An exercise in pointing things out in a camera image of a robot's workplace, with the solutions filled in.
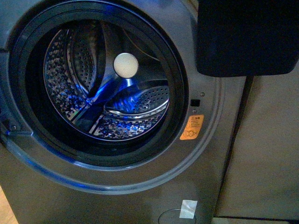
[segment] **beige wall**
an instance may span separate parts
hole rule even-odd
[[[299,219],[299,63],[254,79],[216,215]]]

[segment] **white sticker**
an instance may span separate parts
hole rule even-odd
[[[193,219],[196,205],[197,205],[197,201],[183,200],[182,207],[181,207],[181,213],[179,214],[179,217]]]

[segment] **warning label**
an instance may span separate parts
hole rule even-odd
[[[200,132],[203,121],[204,121],[203,114],[190,116],[187,125],[185,127],[185,130],[179,139],[181,140],[196,139]]]

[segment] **black panel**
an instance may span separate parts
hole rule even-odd
[[[298,58],[299,1],[199,1],[198,72],[213,77],[285,74]]]

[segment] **metallic gray surface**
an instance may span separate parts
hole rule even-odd
[[[24,166],[1,148],[0,185],[19,223],[157,224],[163,212],[180,208],[184,199],[198,200],[197,223],[211,223],[244,80],[224,81],[226,100],[221,120],[205,151],[181,175],[144,192],[106,196],[66,188]]]
[[[40,175],[41,170],[36,169],[35,172],[28,168],[34,166],[32,161],[24,160],[23,163],[27,164],[24,166],[1,148],[0,185],[20,224],[156,224],[163,212],[180,208],[183,199],[198,201],[195,212],[197,223],[211,222],[244,78],[216,79],[196,71],[196,11],[190,13],[186,3],[168,0],[129,2],[150,15],[176,44],[188,75],[189,97],[200,98],[201,105],[188,108],[178,137],[162,154],[147,163],[131,167],[107,169],[67,161],[50,148],[41,148],[36,140],[32,140],[37,138],[34,134],[10,135],[10,140],[45,171],[58,174],[56,182],[68,186],[48,179],[53,176],[46,178],[45,174]],[[26,4],[20,8],[21,11],[30,6],[28,2]],[[1,35],[3,45],[7,41],[5,37]],[[198,138],[179,140],[188,117],[193,114],[205,115]],[[9,148],[15,156],[21,156],[14,149]],[[65,177],[74,182],[67,183]],[[104,186],[105,192],[100,193],[110,195],[91,194],[91,189],[75,186],[75,182]],[[111,195],[113,191],[127,195]]]

